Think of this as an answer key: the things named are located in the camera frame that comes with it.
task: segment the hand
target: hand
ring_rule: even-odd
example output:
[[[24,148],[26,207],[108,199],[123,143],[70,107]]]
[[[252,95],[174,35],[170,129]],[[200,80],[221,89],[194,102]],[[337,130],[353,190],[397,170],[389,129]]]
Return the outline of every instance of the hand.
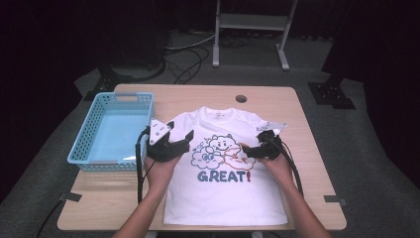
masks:
[[[173,175],[173,170],[178,163],[181,156],[173,158],[167,162],[155,162],[152,158],[145,159],[145,170],[148,172],[149,193],[157,192],[165,193],[170,179]]]
[[[259,159],[259,161],[265,165],[271,175],[281,186],[290,184],[294,185],[290,164],[283,154],[280,154],[274,160]]]

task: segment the metal leg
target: metal leg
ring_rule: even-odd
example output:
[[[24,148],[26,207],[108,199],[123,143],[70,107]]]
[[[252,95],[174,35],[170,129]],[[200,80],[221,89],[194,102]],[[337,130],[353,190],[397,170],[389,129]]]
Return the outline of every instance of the metal leg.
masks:
[[[217,0],[216,29],[214,31],[213,67],[219,67],[219,26],[220,26],[220,0]]]
[[[288,32],[290,30],[290,25],[291,25],[291,22],[293,20],[294,10],[296,10],[296,5],[297,5],[297,0],[293,0],[293,2],[291,4],[291,7],[290,7],[289,14],[287,16],[287,22],[286,22],[286,26],[284,27],[284,32],[283,32],[283,36],[281,38],[281,43],[280,44],[275,44],[275,46],[277,48],[278,56],[280,57],[281,68],[283,68],[284,71],[290,70],[290,67],[289,67],[287,59],[286,59],[286,55],[284,54],[284,45],[286,44]]]

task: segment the gray carpet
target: gray carpet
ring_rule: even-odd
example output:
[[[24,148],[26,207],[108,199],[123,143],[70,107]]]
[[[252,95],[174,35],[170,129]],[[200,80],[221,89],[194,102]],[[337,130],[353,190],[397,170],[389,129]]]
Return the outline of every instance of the gray carpet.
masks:
[[[202,38],[174,34],[173,46],[183,46]],[[211,66],[210,56],[189,84],[233,84],[293,87],[311,127],[321,156],[343,207],[347,228],[334,231],[334,237],[420,237],[420,191],[386,157],[367,115],[363,85],[344,80],[342,89],[352,99],[356,110],[339,110],[317,105],[307,85],[323,82],[328,74],[320,69],[331,43],[290,39],[285,48],[290,71],[282,71],[273,39],[245,40],[237,49],[221,49],[220,67]],[[204,51],[197,50],[202,56]],[[169,63],[159,77],[143,83],[175,82],[197,61],[185,52],[166,57]],[[118,69],[121,73],[144,76],[152,71],[135,68]],[[92,90],[98,71],[79,78],[75,85],[82,95]],[[78,168],[66,157],[89,109],[81,101],[51,134],[28,166],[24,175],[0,205],[0,237],[35,237],[62,192],[69,192]],[[56,222],[62,205],[53,213],[41,237],[110,237],[113,232],[60,231]],[[283,238],[296,237],[294,231],[276,232]],[[264,237],[274,237],[266,232]]]

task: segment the screw hole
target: screw hole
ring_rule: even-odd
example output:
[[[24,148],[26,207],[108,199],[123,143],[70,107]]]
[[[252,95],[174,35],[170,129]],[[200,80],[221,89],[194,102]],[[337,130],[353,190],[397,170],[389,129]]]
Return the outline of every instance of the screw hole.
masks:
[[[238,95],[238,96],[236,96],[236,100],[239,103],[244,103],[244,102],[246,102],[248,100],[248,98],[246,96],[244,96],[244,95]]]

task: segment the dark curtain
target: dark curtain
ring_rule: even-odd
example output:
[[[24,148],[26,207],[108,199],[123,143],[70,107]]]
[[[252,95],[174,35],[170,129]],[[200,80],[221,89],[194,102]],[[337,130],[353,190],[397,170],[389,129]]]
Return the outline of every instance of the dark curtain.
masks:
[[[420,187],[419,2],[355,0],[323,71],[363,82],[387,156]]]
[[[157,63],[158,6],[162,0],[0,1],[0,200],[80,101],[79,77],[99,64]]]

